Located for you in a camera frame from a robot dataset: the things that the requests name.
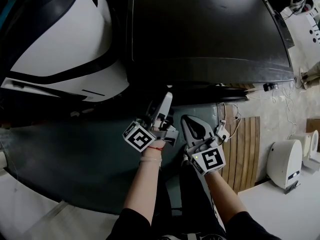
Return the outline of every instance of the wrist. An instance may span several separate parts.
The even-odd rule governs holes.
[[[161,158],[161,151],[154,148],[146,148],[142,152],[142,156],[146,158]]]

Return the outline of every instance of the white cube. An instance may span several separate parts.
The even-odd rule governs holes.
[[[192,154],[190,162],[201,175],[212,173],[226,165],[225,154],[221,145]]]
[[[139,152],[145,150],[156,139],[155,136],[135,121],[130,124],[122,136],[126,142]]]

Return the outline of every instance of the bracelet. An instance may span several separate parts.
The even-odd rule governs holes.
[[[161,158],[152,158],[152,157],[141,156],[140,161],[141,161],[141,162],[156,162],[156,163],[161,163],[161,162],[162,162],[162,159],[161,159]]]
[[[159,150],[159,151],[162,151],[164,149],[163,147],[154,147],[154,146],[148,146],[147,148],[155,149],[155,150]]]

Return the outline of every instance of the black monitor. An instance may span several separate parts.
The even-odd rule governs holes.
[[[129,0],[129,81],[267,83],[294,78],[265,0]]]

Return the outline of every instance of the brown box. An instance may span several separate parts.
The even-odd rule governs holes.
[[[306,120],[306,133],[312,133],[317,130],[320,133],[320,117],[318,118],[308,118]],[[318,152],[320,152],[320,135],[318,140]]]

